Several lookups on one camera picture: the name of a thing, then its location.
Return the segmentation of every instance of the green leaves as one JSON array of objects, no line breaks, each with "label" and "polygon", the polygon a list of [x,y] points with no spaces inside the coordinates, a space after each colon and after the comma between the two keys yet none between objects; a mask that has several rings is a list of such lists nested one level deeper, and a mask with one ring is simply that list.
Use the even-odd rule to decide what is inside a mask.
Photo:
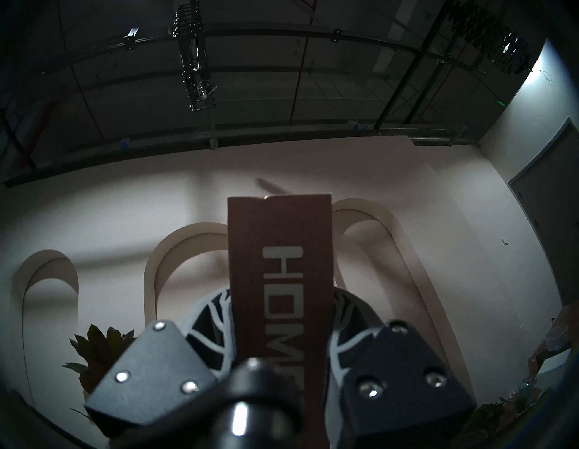
[{"label": "green leaves", "polygon": [[93,360],[108,370],[116,361],[111,345],[100,329],[94,324],[90,325],[87,337],[89,338],[90,346],[93,349]]},{"label": "green leaves", "polygon": [[89,369],[87,365],[83,365],[82,363],[65,363],[63,368],[68,368],[69,370],[73,370],[78,374],[82,374]]},{"label": "green leaves", "polygon": [[107,331],[107,343],[112,349],[113,354],[118,354],[120,352],[120,344],[123,341],[123,337],[117,329],[109,327]]},{"label": "green leaves", "polygon": [[82,388],[91,394],[108,370],[126,351],[133,341],[135,331],[121,334],[117,329],[109,327],[105,337],[100,329],[91,324],[87,338],[75,335],[76,341],[69,339],[79,356],[85,359],[88,366],[81,363],[65,363],[64,368],[80,374],[79,381]]},{"label": "green leaves", "polygon": [[499,427],[503,413],[505,413],[505,409],[502,403],[483,404],[472,412],[465,424],[465,428],[467,430],[484,429],[491,434]]}]

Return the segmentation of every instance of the black pipe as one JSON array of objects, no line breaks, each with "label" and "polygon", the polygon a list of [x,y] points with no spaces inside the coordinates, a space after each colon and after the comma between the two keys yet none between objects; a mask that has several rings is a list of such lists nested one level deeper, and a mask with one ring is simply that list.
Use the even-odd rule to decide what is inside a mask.
[{"label": "black pipe", "polygon": [[[450,42],[448,43],[448,45],[446,46],[446,49],[444,51],[445,55],[448,55],[449,52],[452,50],[452,47],[454,47],[457,38],[458,38],[458,36],[456,34],[454,36],[452,36],[452,39],[450,40]],[[420,93],[420,97],[418,97],[418,100],[416,100],[416,103],[414,103],[414,106],[410,110],[410,113],[406,117],[406,120],[404,120],[404,123],[411,123],[411,120],[414,117],[414,114],[418,111],[418,108],[420,108],[420,105],[422,104],[422,102],[426,98],[426,95],[428,95],[428,93],[430,92],[430,89],[432,89],[432,86],[436,82],[436,79],[438,78],[438,75],[440,75],[440,72],[442,72],[443,67],[444,67],[444,62],[439,61],[438,65],[436,66],[436,69],[434,69],[433,74],[430,75],[430,79],[428,80],[428,83],[426,84],[426,86],[424,87],[422,92]]]},{"label": "black pipe", "polygon": [[394,91],[394,93],[390,97],[388,103],[386,104],[386,107],[384,108],[384,110],[380,114],[380,117],[378,117],[378,120],[376,120],[376,123],[374,124],[374,129],[376,131],[378,131],[381,128],[382,124],[384,123],[384,120],[388,116],[388,113],[394,107],[394,104],[400,98],[400,95],[402,94],[402,91],[404,90],[404,88],[408,84],[408,81],[410,80],[410,78],[412,77],[412,75],[414,74],[414,72],[416,71],[418,66],[420,65],[422,58],[428,53],[428,49],[430,48],[434,38],[438,34],[438,30],[440,30],[440,27],[441,27],[442,23],[444,22],[444,19],[446,18],[446,15],[448,14],[448,10],[450,9],[451,6],[452,6],[452,0],[445,0],[440,12],[437,15],[437,18],[434,20],[433,26],[430,28],[430,31],[428,32],[428,34],[424,38],[424,42],[422,43],[422,47],[420,47],[420,51],[414,55],[414,59],[410,63],[410,67],[408,67],[408,70],[406,70],[406,73],[404,74],[404,76],[400,80],[400,83],[398,83],[398,86],[396,87],[396,90]]},{"label": "black pipe", "polygon": [[12,142],[12,145],[14,145],[16,151],[21,153],[22,156],[24,156],[24,158],[26,159],[26,162],[28,163],[29,167],[32,170],[35,170],[36,164],[31,159],[30,155],[28,153],[26,153],[26,150],[24,149],[24,147],[22,146],[22,144],[19,142],[18,138],[14,134],[14,131],[10,127],[10,123],[8,123],[8,120],[6,119],[4,109],[2,109],[2,127],[4,128],[4,131],[6,132],[8,139],[10,140],[10,142]]}]

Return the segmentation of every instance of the white wall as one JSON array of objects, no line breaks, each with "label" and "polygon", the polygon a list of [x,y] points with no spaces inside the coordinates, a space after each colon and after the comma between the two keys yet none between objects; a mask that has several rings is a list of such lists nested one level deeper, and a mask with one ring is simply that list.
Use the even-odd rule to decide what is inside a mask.
[{"label": "white wall", "polygon": [[579,126],[577,87],[547,40],[533,72],[482,138],[481,151],[509,182],[547,146],[569,117]]},{"label": "white wall", "polygon": [[157,318],[179,323],[195,302],[227,285],[227,250],[196,255],[183,262],[165,282],[157,299]]},{"label": "white wall", "polygon": [[356,210],[335,211],[333,219],[338,287],[366,301],[383,322],[410,323],[447,362],[428,309],[388,229]]},{"label": "white wall", "polygon": [[68,259],[54,259],[32,277],[24,295],[22,338],[31,405],[70,434],[95,446],[108,439],[86,414],[78,374],[63,368],[66,362],[86,362],[69,338],[77,331],[78,280]]},{"label": "white wall", "polygon": [[532,354],[561,309],[551,267],[525,213],[490,162],[473,147],[420,152],[456,202],[496,268]]},{"label": "white wall", "polygon": [[[475,162],[462,160],[461,149]],[[509,290],[510,283],[531,281],[527,271],[549,282],[552,273],[541,264],[536,267],[525,246],[514,244],[509,250],[516,263],[505,265],[508,274],[501,274],[494,242],[505,227],[528,226],[524,215],[508,211],[512,195],[496,171],[477,162],[476,150],[427,150],[428,157],[406,137],[249,145],[127,160],[12,188],[2,198],[9,213],[1,222],[0,291],[11,301],[2,318],[13,316],[18,307],[9,292],[19,266],[36,251],[56,249],[79,275],[79,332],[86,332],[89,323],[140,332],[148,255],[186,225],[225,223],[226,198],[268,194],[256,181],[263,178],[296,194],[330,192],[334,201],[364,198],[387,208],[436,290],[477,400],[496,400],[526,375],[530,355],[515,307],[524,301],[514,297],[522,290]],[[430,160],[437,157],[446,159],[434,169]],[[444,179],[455,162],[470,170],[455,174],[456,185]],[[471,201],[481,187],[486,199]],[[550,322],[551,316],[533,319]],[[3,328],[10,336],[10,323]],[[18,359],[14,348],[2,367],[11,385],[21,369],[10,362]]]}]

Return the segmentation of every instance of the arch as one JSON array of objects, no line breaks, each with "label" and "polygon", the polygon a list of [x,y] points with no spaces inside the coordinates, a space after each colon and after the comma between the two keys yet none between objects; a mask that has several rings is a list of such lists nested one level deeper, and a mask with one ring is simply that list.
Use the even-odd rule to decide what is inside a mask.
[{"label": "arch", "polygon": [[[391,233],[434,323],[434,327],[438,333],[440,341],[442,342],[450,368],[454,372],[456,378],[461,382],[471,396],[474,397],[474,390],[472,388],[467,366],[464,362],[458,340],[456,339],[455,333],[450,325],[450,321],[440,299],[438,298],[438,294],[428,277],[422,262],[420,261],[420,258],[414,250],[412,242],[402,228],[400,222],[384,206],[361,198],[347,198],[336,201],[332,205],[332,211],[336,212],[339,210],[358,211],[365,215],[358,216],[358,218],[352,216],[352,219],[350,220],[351,223],[345,223],[345,228],[343,230],[334,230],[335,235],[338,235],[340,231],[343,233],[355,222],[361,221],[360,218],[362,218],[362,220],[375,218]],[[336,259],[334,260],[334,264],[335,268],[337,268]],[[336,283],[340,286],[340,282],[343,284],[343,280],[340,279],[341,276],[339,271],[335,271],[335,273]]]},{"label": "arch", "polygon": [[345,290],[366,301],[382,322],[402,319],[412,324],[440,359],[446,352],[420,291],[392,234],[365,212],[334,212],[335,275]]},{"label": "arch", "polygon": [[155,247],[144,273],[145,325],[157,319],[157,298],[175,269],[196,255],[228,249],[227,226],[201,222],[182,227]]},{"label": "arch", "polygon": [[62,368],[83,362],[68,339],[78,329],[79,282],[71,260],[57,250],[28,257],[10,289],[11,386],[57,426],[95,447],[107,439],[83,416],[78,376]]},{"label": "arch", "polygon": [[[10,347],[12,360],[12,381],[11,386],[18,391],[28,404],[32,404],[32,393],[28,384],[26,372],[26,362],[24,358],[24,341],[22,335],[22,315],[24,306],[24,295],[31,284],[32,277],[39,269],[55,259],[68,259],[63,253],[57,250],[42,250],[29,256],[18,268],[12,278],[10,288],[10,308],[12,329],[10,332]],[[76,278],[76,292],[78,293],[78,278]]]}]

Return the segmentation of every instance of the cable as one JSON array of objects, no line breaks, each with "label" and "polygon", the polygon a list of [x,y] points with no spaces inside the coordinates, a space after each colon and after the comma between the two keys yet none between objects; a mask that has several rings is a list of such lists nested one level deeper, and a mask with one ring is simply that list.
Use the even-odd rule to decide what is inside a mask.
[{"label": "cable", "polygon": [[551,76],[551,74],[549,72],[546,72],[544,70],[539,70],[539,73],[545,77],[545,79],[549,82],[549,85],[551,87],[555,87],[555,84],[553,83],[553,77],[549,78],[549,76]]},{"label": "cable", "polygon": [[[309,8],[312,10],[312,12],[316,12],[316,7],[318,6],[318,0],[314,0],[314,4],[310,5],[309,3],[305,2],[304,0],[302,0],[303,3],[305,3],[307,6],[309,6]],[[312,26],[312,23],[314,22],[314,17],[310,17],[310,26]],[[310,41],[310,37],[306,37],[306,43],[303,46],[303,53],[302,53],[302,63],[299,65],[299,74],[298,74],[298,82],[295,85],[295,94],[294,94],[294,102],[291,106],[291,114],[289,115],[289,125],[292,125],[292,122],[294,121],[294,111],[295,111],[295,102],[298,99],[298,91],[299,91],[299,83],[302,80],[302,72],[303,72],[303,63],[306,61],[306,51],[307,51],[307,44]]]},{"label": "cable", "polygon": [[418,90],[416,92],[414,92],[414,94],[412,94],[412,96],[410,98],[408,98],[404,103],[402,103],[400,106],[398,106],[395,110],[393,110],[391,113],[389,113],[387,115],[387,117],[390,117],[393,113],[395,113],[396,111],[398,111],[402,106],[404,106],[406,103],[408,103],[411,99],[413,99],[414,97],[416,97],[416,94],[418,92],[420,92],[422,90],[422,88],[428,83],[428,81],[430,80],[427,79],[426,82],[424,84],[421,85],[421,87],[418,88]]},{"label": "cable", "polygon": [[460,114],[460,111],[463,110],[463,108],[466,106],[466,104],[468,103],[468,101],[470,100],[470,98],[472,97],[472,95],[477,91],[477,89],[478,89],[479,87],[481,87],[480,84],[475,85],[475,86],[474,86],[474,89],[473,89],[468,95],[465,96],[464,102],[462,103],[462,105],[460,106],[460,108],[456,111],[456,114],[454,115],[454,117],[452,118],[452,120],[450,121],[450,123],[454,123],[454,122],[455,122],[456,118],[457,118],[458,115]]},{"label": "cable", "polygon": [[370,89],[370,87],[368,86],[368,83],[366,83],[366,89],[368,89],[370,92],[372,92],[372,95],[374,95],[378,101],[382,101],[380,99],[380,97],[378,95],[376,95],[376,93],[372,89]]},{"label": "cable", "polygon": [[[466,49],[468,45],[468,42],[464,44],[464,46],[462,47],[462,49],[460,50],[459,56],[456,58],[456,60],[460,60],[460,57],[463,55],[464,50]],[[440,83],[440,85],[438,86],[438,89],[436,90],[436,92],[434,93],[434,95],[432,96],[432,98],[430,98],[430,101],[426,101],[426,107],[422,110],[422,114],[420,114],[420,117],[418,117],[418,119],[416,120],[415,123],[420,122],[420,119],[422,118],[422,116],[424,115],[424,113],[426,112],[426,109],[428,109],[428,107],[430,106],[432,109],[434,109],[431,105],[431,103],[434,101],[434,98],[436,97],[436,95],[438,95],[438,92],[440,91],[441,87],[444,85],[444,83],[446,82],[446,80],[448,79],[448,77],[450,76],[450,74],[452,73],[452,71],[455,69],[455,66],[453,65],[450,70],[448,71],[448,73],[446,74],[446,77],[444,78],[444,80],[442,81],[442,83]]]},{"label": "cable", "polygon": [[348,107],[350,108],[350,110],[354,113],[354,115],[356,116],[356,118],[358,119],[358,121],[360,121],[360,117],[358,117],[358,114],[356,114],[356,111],[352,109],[352,106],[350,106],[350,103],[348,103],[348,101],[342,96],[342,94],[340,93],[340,91],[338,90],[338,88],[334,85],[334,83],[332,83],[332,80],[329,78],[329,76],[327,74],[324,74],[324,76],[326,78],[328,78],[328,81],[330,82],[330,84],[332,86],[334,86],[334,89],[336,89],[336,92],[338,93],[338,95],[340,95],[340,97],[342,98],[342,100],[344,100],[346,102],[346,104],[348,105]]},{"label": "cable", "polygon": [[486,87],[486,90],[488,90],[489,92],[491,92],[491,94],[492,94],[498,101],[501,101],[501,99],[499,98],[499,96],[498,96],[496,93],[494,93],[494,92],[490,89],[490,87],[487,86],[487,85],[484,83],[483,80],[481,80],[481,79],[480,79],[478,76],[476,76],[473,72],[469,72],[469,73],[470,73],[472,76],[474,76],[475,79],[476,79],[479,83],[481,83],[484,87]]},{"label": "cable", "polygon": [[308,73],[308,75],[310,75],[310,78],[312,79],[312,81],[314,83],[316,83],[316,86],[318,86],[318,89],[320,90],[320,92],[322,93],[322,95],[324,96],[324,98],[326,100],[328,100],[328,104],[330,105],[330,107],[332,108],[332,110],[334,111],[334,113],[336,114],[336,117],[340,118],[340,115],[338,114],[337,110],[334,108],[334,105],[332,104],[332,102],[329,100],[329,98],[326,96],[326,94],[324,93],[324,91],[322,90],[322,88],[320,87],[320,85],[318,84],[318,82],[316,81],[316,79],[312,76],[312,73]]},{"label": "cable", "polygon": [[[417,34],[416,32],[414,32],[408,25],[405,25],[404,23],[400,22],[399,20],[396,19],[396,17],[390,16],[389,14],[386,14],[385,12],[382,12],[381,10],[379,10],[378,8],[374,7],[374,6],[370,6],[369,7],[370,10],[374,11],[376,14],[379,14],[381,16],[384,16],[387,20],[391,20],[393,23],[395,23],[397,26],[399,26],[400,28],[403,28],[405,31],[409,32],[410,34],[412,34],[413,36],[419,38],[421,41],[424,40],[425,36],[421,36],[419,34]],[[450,39],[447,38],[444,34],[442,34],[440,31],[437,33],[438,36],[440,36],[442,39],[444,39],[447,42],[450,42]]]},{"label": "cable", "polygon": [[[58,6],[58,27],[60,28],[60,38],[63,40],[64,51],[68,53],[67,41],[64,38],[63,20],[62,20],[62,17],[60,16],[60,1],[57,2],[57,6]],[[78,91],[80,92],[80,96],[82,97],[82,100],[85,102],[86,110],[89,112],[90,117],[93,120],[94,127],[97,129],[98,133],[100,134],[102,141],[104,141],[105,136],[103,136],[101,129],[98,127],[97,121],[95,120],[94,115],[93,115],[93,111],[90,110],[89,103],[86,101],[85,93],[82,90],[82,87],[80,86],[80,82],[78,81],[78,78],[76,77],[76,72],[74,71],[74,67],[72,66],[72,64],[70,65],[70,68],[71,68],[72,76],[74,77],[74,81],[76,82],[76,87],[78,88]]]}]

